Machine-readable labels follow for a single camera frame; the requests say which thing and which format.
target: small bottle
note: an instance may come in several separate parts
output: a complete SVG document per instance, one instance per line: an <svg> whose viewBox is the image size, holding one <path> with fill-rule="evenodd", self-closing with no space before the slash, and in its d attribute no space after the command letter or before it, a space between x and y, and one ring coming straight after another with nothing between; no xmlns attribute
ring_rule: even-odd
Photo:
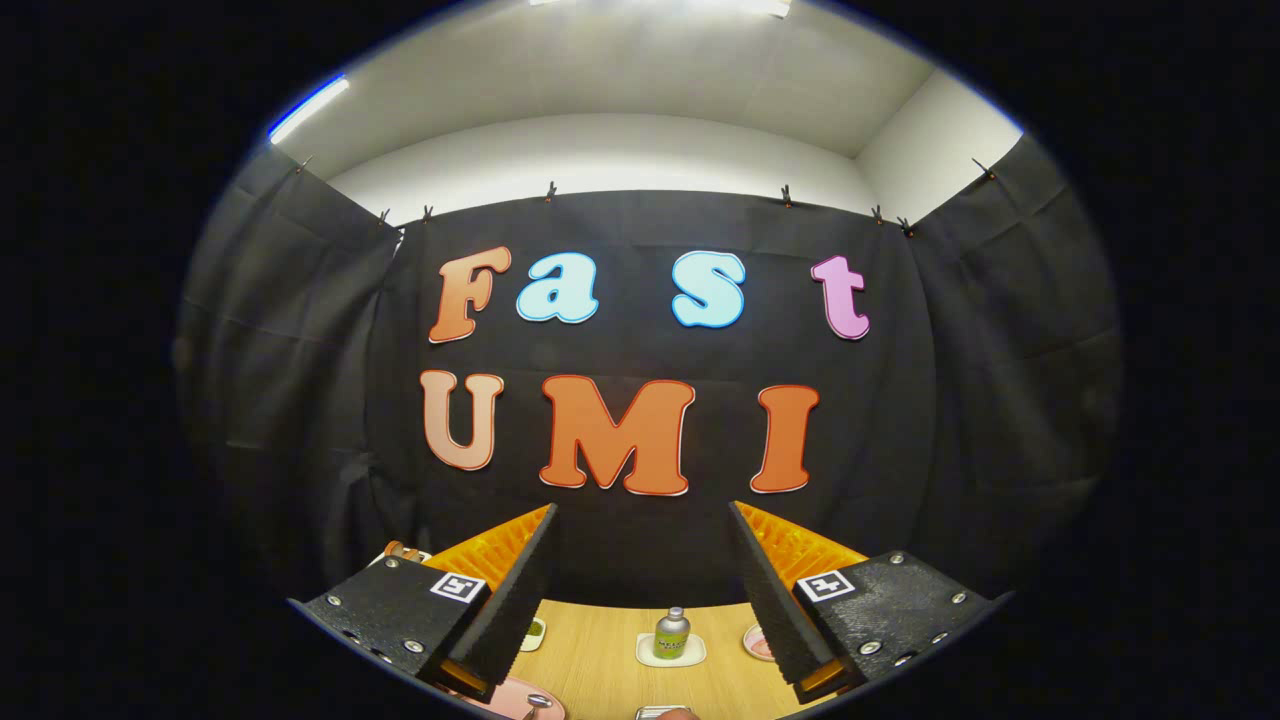
<svg viewBox="0 0 1280 720"><path fill-rule="evenodd" d="M653 634L653 656L660 660L675 660L685 653L689 642L689 620L684 607L672 607L667 616L658 620Z"/></svg>

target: letter m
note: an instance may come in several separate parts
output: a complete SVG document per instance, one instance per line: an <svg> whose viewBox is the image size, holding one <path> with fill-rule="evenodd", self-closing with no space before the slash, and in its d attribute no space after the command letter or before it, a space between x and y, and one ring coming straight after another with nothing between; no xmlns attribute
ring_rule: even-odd
<svg viewBox="0 0 1280 720"><path fill-rule="evenodd" d="M614 423L591 378L553 375L543 383L552 400L552 457L538 473L549 486L580 488L586 473L577 468L582 451L595 483L613 487L632 452L635 469L622 487L635 495L684 495L689 480L680 474L680 438L685 409L694 388L676 380L652 380L640 388L631 407Z"/></svg>

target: wooden table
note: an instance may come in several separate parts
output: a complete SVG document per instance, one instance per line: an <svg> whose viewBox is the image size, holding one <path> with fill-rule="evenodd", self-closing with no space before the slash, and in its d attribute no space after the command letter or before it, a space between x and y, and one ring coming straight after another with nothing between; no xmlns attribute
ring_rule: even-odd
<svg viewBox="0 0 1280 720"><path fill-rule="evenodd" d="M547 621L543 644L521 652L509 675L554 694L570 720L632 720L645 705L687 705L703 720L765 720L822 702L800 705L776 664L748 655L742 633L755 615L745 602L685 609L692 633L707 642L707 660L690 667L641 665L636 635L652 633L666 614L666 607L544 600L538 609Z"/></svg>

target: bottle label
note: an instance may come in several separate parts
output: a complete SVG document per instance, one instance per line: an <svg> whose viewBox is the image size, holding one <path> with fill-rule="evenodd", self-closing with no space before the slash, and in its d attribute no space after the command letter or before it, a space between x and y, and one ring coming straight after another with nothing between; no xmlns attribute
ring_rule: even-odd
<svg viewBox="0 0 1280 720"><path fill-rule="evenodd" d="M662 660L675 660L685 653L689 633L654 633L653 656Z"/></svg>

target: white coaster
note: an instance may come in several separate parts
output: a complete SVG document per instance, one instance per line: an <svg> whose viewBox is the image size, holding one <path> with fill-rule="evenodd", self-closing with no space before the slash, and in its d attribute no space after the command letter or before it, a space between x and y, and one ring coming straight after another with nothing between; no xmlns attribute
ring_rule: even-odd
<svg viewBox="0 0 1280 720"><path fill-rule="evenodd" d="M703 638L689 633L685 653L675 660L662 660L653 655L653 633L640 633L636 635L636 660L650 667L689 667L707 660L707 643Z"/></svg>
<svg viewBox="0 0 1280 720"><path fill-rule="evenodd" d="M534 624L539 625L543 632L536 635L525 635L524 642L520 643L520 652L532 652L543 644L543 638L547 637L547 623L541 618L534 618Z"/></svg>

